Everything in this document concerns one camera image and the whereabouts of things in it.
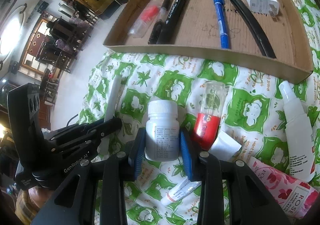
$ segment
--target wooden cabinet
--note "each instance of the wooden cabinet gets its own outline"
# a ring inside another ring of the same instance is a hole
[[[46,105],[44,101],[40,101],[39,125],[41,128],[47,128],[51,130],[50,113],[51,113],[51,106]]]

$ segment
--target human hand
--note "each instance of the human hand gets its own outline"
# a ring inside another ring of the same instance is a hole
[[[35,186],[29,189],[29,197],[37,207],[42,208],[53,192],[47,188]]]

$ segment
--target black pen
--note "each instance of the black pen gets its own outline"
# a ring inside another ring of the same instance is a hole
[[[178,23],[181,12],[186,4],[187,0],[175,0],[167,19],[165,20],[161,32],[157,41],[158,45],[168,44],[174,32],[174,29]]]
[[[251,34],[253,35],[254,40],[258,48],[261,51],[261,54],[266,57],[276,58],[275,52],[269,42],[268,37],[261,28],[259,22],[256,20],[251,11],[246,7],[242,0],[230,0],[232,5],[239,12],[240,16],[248,26]]]
[[[162,3],[162,6],[160,8],[158,17],[156,19],[156,23],[153,26],[148,44],[150,45],[154,45],[157,43],[161,28],[163,26],[163,22],[165,20],[165,16],[167,15],[167,11],[169,9],[170,6],[170,0],[164,0]]]

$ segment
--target black pen cap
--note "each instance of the black pen cap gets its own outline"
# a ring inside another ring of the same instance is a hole
[[[165,10],[168,10],[169,6],[170,6],[170,1],[171,0],[164,0],[162,5],[161,5],[161,8],[165,8]]]

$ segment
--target floor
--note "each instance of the floor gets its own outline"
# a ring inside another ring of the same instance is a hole
[[[84,49],[78,54],[77,60],[71,67],[71,74],[64,72],[60,78],[58,95],[55,105],[51,110],[51,130],[65,127],[68,120],[78,114],[82,107],[84,96],[88,92],[88,80],[92,68],[102,59],[107,48],[102,45],[112,25],[118,18],[125,5],[108,20],[98,20],[92,31],[91,38],[84,45]]]

